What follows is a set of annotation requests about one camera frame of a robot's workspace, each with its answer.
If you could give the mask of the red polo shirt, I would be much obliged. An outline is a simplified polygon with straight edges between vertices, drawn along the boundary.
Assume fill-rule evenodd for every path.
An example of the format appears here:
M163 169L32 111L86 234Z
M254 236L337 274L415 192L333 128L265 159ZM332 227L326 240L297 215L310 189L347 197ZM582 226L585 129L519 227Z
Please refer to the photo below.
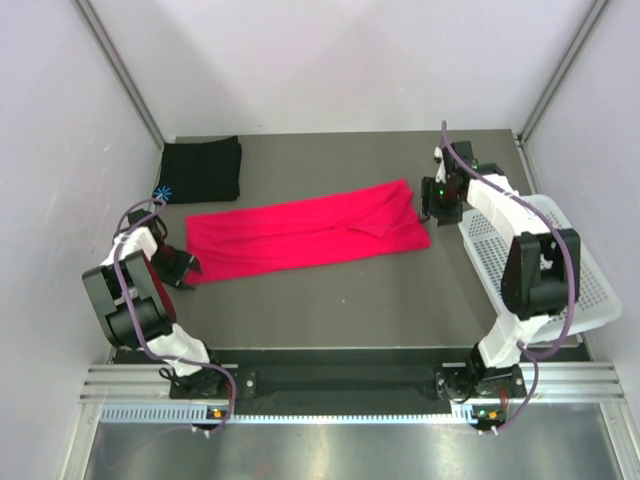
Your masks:
M427 249L431 238L408 183L273 206L190 215L186 249L200 263L191 285Z

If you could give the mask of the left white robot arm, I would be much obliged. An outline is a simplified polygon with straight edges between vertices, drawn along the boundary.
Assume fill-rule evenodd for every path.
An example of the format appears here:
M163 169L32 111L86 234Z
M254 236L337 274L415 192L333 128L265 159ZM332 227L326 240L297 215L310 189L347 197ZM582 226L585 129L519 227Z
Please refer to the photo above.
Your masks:
M82 283L107 341L118 350L147 351L164 363L170 396L205 399L220 394L227 374L213 352L177 322L166 291L189 290L186 277L198 273L197 258L166 243L165 223L137 209L119 225L108 257L82 274Z

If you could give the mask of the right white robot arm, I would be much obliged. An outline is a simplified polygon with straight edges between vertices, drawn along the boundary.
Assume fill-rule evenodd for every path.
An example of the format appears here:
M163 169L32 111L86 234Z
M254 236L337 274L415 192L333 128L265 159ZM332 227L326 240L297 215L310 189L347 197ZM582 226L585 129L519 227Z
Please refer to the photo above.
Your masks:
M518 363L538 331L579 298L581 239L572 228L555 227L511 187L495 164L481 164L468 141L443 141L434 151L435 176L421 181L425 219L455 225L470 206L490 223L508 252L499 295L503 312L474 345L464 366L437 370L441 396L463 403L511 390Z

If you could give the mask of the white plastic basket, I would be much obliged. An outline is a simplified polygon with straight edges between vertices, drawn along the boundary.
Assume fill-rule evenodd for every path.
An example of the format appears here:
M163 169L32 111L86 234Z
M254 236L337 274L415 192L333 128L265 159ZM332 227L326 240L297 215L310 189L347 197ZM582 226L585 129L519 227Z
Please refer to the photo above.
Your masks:
M534 233L547 233L547 223L560 231L571 227L558 205L548 196L530 195L523 198L536 211L528 215L527 229ZM493 223L477 209L470 209L458 224L463 237L464 248L478 274L484 289L494 307L497 318L487 337L489 343L497 346L508 338L515 325L516 317L504 304L501 295L501 281L508 259L511 242ZM573 321L569 333L580 334L617 320L622 313L622 305L604 273L596 264L588 249L580 247L579 279L576 285L578 300L575 302Z

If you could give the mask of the folded black t shirt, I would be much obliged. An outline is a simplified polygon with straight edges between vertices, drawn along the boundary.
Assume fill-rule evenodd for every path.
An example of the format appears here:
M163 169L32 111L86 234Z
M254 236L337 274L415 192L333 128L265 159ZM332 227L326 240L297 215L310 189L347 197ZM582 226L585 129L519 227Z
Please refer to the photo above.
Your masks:
M166 144L152 193L167 204L235 201L240 196L242 145L237 136Z

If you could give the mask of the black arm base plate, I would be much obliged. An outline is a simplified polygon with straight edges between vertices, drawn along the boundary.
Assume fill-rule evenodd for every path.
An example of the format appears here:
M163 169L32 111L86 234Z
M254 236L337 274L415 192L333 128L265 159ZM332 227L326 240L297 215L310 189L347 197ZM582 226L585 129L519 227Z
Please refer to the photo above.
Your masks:
M283 394L309 394L326 401L336 395L344 400L353 393L380 400L398 394L420 401L445 399L463 403L471 398L497 398L525 394L518 366L489 369L477 376L467 367L418 364L351 365L240 365L230 370L239 399L269 398Z

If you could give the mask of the aluminium front rail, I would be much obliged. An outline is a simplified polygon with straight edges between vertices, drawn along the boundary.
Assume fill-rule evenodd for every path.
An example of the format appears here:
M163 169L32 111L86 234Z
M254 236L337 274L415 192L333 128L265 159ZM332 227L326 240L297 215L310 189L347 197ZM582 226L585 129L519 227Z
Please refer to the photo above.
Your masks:
M80 400L91 403L151 403L169 399L170 384L158 364L92 365ZM606 362L541 363L530 402L606 403L625 400L614 366Z

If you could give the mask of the right aluminium frame post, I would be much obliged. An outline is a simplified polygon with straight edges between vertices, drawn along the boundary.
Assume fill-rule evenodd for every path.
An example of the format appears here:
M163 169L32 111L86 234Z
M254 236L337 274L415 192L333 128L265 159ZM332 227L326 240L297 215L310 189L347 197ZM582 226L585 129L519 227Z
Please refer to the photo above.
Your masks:
M534 134L540 121L558 94L560 88L568 78L572 67L578 60L585 45L591 38L601 20L611 6L611 0L593 0L588 4L586 13L582 16L575 32L570 37L567 46L562 50L560 59L547 80L541 94L528 114L524 126L516 134L520 146L524 146Z

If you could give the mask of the aluminium frame post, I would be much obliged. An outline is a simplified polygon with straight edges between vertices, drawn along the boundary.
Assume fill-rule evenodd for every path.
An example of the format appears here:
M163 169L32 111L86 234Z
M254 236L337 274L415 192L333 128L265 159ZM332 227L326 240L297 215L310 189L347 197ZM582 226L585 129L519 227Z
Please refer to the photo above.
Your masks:
M582 16L575 32L570 37L567 46L562 50L560 59L547 80L541 94L528 114L524 126L516 134L520 146L524 146L534 134L540 121L558 94L560 88L568 78L572 67L578 60L585 45L591 38L601 20L611 6L611 0L593 0L588 4L586 13Z
M92 38L96 42L103 57L122 87L126 97L132 104L139 119L142 121L147 132L151 136L153 142L159 149L162 149L165 140L161 130L153 118L151 111L144 101L133 77L126 67L122 56L118 52L114 41L111 39L111 36L109 35L93 3L88 0L71 0L71 4L86 25Z

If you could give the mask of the left aluminium frame post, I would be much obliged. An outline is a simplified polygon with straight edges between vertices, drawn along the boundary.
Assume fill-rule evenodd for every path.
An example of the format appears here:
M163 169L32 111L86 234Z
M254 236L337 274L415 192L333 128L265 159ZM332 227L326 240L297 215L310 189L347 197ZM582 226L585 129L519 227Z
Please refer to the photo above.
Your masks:
M144 101L133 77L126 67L122 56L118 52L114 41L111 39L111 36L109 35L93 3L88 0L71 0L71 4L86 25L92 38L96 42L103 57L122 87L126 97L132 104L139 119L142 121L147 132L151 136L153 142L159 149L162 149L165 140L161 130L153 118L151 111Z

